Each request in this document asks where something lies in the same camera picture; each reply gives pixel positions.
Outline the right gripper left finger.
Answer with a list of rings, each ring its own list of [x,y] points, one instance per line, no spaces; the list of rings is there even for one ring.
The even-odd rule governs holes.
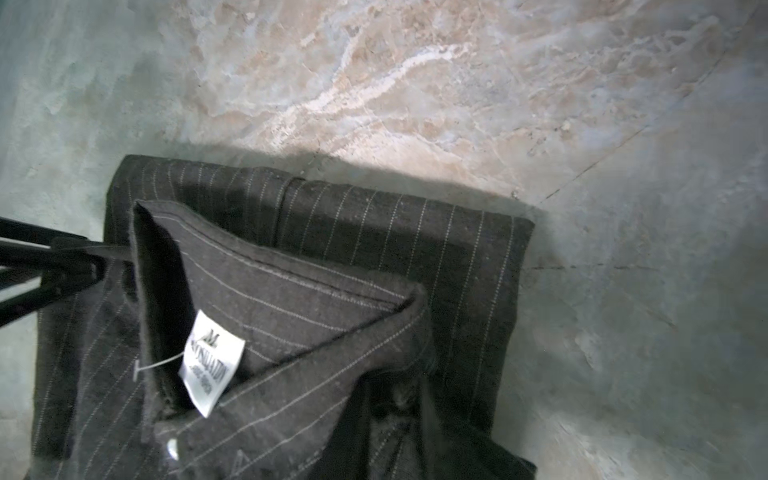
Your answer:
[[[371,417],[371,384],[359,380],[308,478],[367,480]]]

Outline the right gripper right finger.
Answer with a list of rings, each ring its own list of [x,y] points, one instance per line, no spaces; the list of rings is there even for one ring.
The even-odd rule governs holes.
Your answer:
[[[419,383],[420,444],[426,479],[479,479],[477,462],[460,418],[429,380]]]

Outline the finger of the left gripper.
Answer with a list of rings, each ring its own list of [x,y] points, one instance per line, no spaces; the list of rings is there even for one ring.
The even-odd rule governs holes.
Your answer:
[[[1,218],[2,266],[74,267],[85,262],[98,264],[101,259],[131,262],[131,248]]]
[[[7,290],[29,280],[41,278],[39,287],[1,302],[1,326],[69,298],[101,281],[102,272],[71,274],[65,272],[38,272],[23,269],[2,269],[1,290]]]

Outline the dark pinstriped long sleeve shirt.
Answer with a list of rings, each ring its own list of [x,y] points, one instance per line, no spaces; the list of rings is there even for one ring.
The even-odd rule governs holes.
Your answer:
[[[31,479],[309,479],[359,380],[368,479],[426,479],[419,383],[479,479],[534,226],[270,168],[128,156],[96,285],[43,309]]]

